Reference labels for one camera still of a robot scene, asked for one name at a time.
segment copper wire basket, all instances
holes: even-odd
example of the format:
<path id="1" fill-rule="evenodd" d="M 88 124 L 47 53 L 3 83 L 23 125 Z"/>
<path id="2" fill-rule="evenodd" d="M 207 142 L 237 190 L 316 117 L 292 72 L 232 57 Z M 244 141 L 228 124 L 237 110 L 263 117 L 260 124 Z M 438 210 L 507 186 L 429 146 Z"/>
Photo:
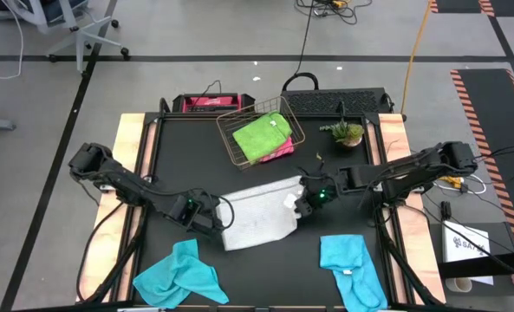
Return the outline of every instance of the copper wire basket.
<path id="1" fill-rule="evenodd" d="M 290 150 L 295 149 L 297 146 L 305 141 L 305 133 L 301 129 L 299 122 L 291 111 L 290 105 L 282 96 L 263 101 L 248 107 L 238 109 L 237 111 L 222 114 L 216 119 L 218 129 L 224 140 L 225 148 L 230 155 L 231 162 L 239 167 L 239 169 L 246 169 L 250 166 L 260 164 L 262 161 L 253 161 L 252 163 L 245 157 L 241 147 L 233 138 L 233 133 L 237 130 L 250 124 L 252 121 L 257 120 L 262 115 L 270 112 L 277 111 L 288 122 L 291 128 L 291 144 L 292 146 L 279 147 L 274 154 L 282 155 Z"/>

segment white cloth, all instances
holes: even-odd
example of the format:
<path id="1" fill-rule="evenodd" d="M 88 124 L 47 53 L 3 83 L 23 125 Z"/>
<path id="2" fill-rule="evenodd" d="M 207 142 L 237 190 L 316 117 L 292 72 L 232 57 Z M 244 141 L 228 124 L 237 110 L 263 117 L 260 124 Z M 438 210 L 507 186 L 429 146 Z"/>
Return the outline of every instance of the white cloth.
<path id="1" fill-rule="evenodd" d="M 295 200 L 301 197 L 301 176 L 279 180 L 224 195 L 235 213 L 233 224 L 222 232 L 226 250 L 238 250 L 280 240 L 297 228 Z M 218 206 L 224 225 L 231 221 L 230 206 Z"/>

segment wooden board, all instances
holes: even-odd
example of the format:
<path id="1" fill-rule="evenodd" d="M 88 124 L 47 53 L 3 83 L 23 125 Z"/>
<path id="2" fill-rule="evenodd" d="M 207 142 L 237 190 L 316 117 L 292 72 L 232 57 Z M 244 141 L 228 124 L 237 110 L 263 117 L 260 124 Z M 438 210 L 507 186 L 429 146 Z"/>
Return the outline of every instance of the wooden board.
<path id="1" fill-rule="evenodd" d="M 123 114 L 120 119 L 113 154 L 114 157 L 129 170 L 133 170 L 135 167 L 144 118 L 144 114 Z M 410 149 L 401 115 L 381 114 L 380 121 L 384 140 L 383 144 L 387 151 L 387 160 L 408 156 Z M 154 127 L 149 129 L 146 153 L 143 155 L 141 175 L 145 175 L 148 172 L 150 154 L 153 149 L 153 140 L 151 138 L 154 136 L 154 130 Z M 368 127 L 368 131 L 371 137 L 374 163 L 380 163 L 380 156 L 374 139 L 374 128 L 370 126 Z M 99 208 L 95 224 L 104 218 L 117 204 L 118 201 L 115 199 L 113 192 L 103 194 L 101 207 Z M 422 209 L 422 199 L 418 194 L 411 194 L 407 199 L 407 204 Z M 438 265 L 430 239 L 430 231 L 428 230 L 424 215 L 402 207 L 399 208 L 398 213 L 407 261 L 420 280 L 430 289 L 432 294 L 438 298 L 438 300 L 445 302 L 446 297 L 439 278 Z M 84 297 L 90 296 L 90 294 L 93 293 L 104 277 L 106 277 L 108 271 L 113 267 L 120 246 L 125 216 L 126 208 L 120 208 L 120 210 L 99 229 L 97 235 L 95 235 L 89 249 L 85 269 L 81 275 L 81 292 Z M 139 211 L 136 211 L 133 216 L 132 230 L 130 232 L 132 234 L 135 231 L 138 219 Z M 400 302 L 405 302 L 405 290 L 401 271 L 395 261 L 392 261 L 392 263 L 394 265 L 397 297 Z M 118 300 L 122 301 L 127 299 L 127 292 L 131 287 L 129 284 L 131 271 L 132 265 L 130 261 L 122 272 Z M 416 293 L 415 298 L 416 302 L 420 302 Z"/>

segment black tabletop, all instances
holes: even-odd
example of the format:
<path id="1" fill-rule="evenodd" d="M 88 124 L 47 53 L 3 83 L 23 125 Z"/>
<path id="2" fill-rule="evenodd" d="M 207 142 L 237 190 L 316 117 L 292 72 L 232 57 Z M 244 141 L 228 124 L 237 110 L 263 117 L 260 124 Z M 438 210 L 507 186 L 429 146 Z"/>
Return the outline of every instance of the black tabletop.
<path id="1" fill-rule="evenodd" d="M 153 174 L 167 191 L 204 187 L 211 193 L 226 194 L 296 176 L 297 166 L 313 171 L 319 165 L 317 153 L 325 160 L 327 172 L 334 172 L 340 166 L 369 163 L 366 142 L 347 151 L 337 148 L 329 133 L 318 131 L 319 126 L 336 122 L 335 117 L 305 118 L 299 122 L 306 140 L 295 153 L 240 171 L 228 157 L 215 120 L 165 120 Z M 367 222 L 368 205 L 365 203 L 364 209 L 356 210 L 361 195 L 356 192 L 329 203 L 323 210 L 300 220 L 297 230 L 280 241 L 227 252 L 220 242 L 185 233 L 157 212 L 149 211 L 137 273 L 168 256 L 175 243 L 197 238 L 200 260 L 216 269 L 220 286 L 230 298 L 229 304 L 343 305 L 332 272 L 319 267 L 320 236 L 363 235 L 382 287 L 385 283 L 376 231 Z M 137 292 L 134 300 L 144 303 Z M 182 304 L 217 305 L 197 294 L 189 295 Z"/>

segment potted plant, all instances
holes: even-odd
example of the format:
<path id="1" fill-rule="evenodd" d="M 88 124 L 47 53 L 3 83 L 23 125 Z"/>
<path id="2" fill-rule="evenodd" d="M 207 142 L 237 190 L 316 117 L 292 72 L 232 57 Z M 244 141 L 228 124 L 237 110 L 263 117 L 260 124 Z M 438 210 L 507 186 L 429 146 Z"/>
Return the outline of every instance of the potted plant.
<path id="1" fill-rule="evenodd" d="M 332 132 L 335 142 L 342 144 L 347 148 L 355 147 L 361 144 L 364 129 L 361 125 L 348 124 L 344 120 L 330 126 L 320 127 L 320 131 Z"/>

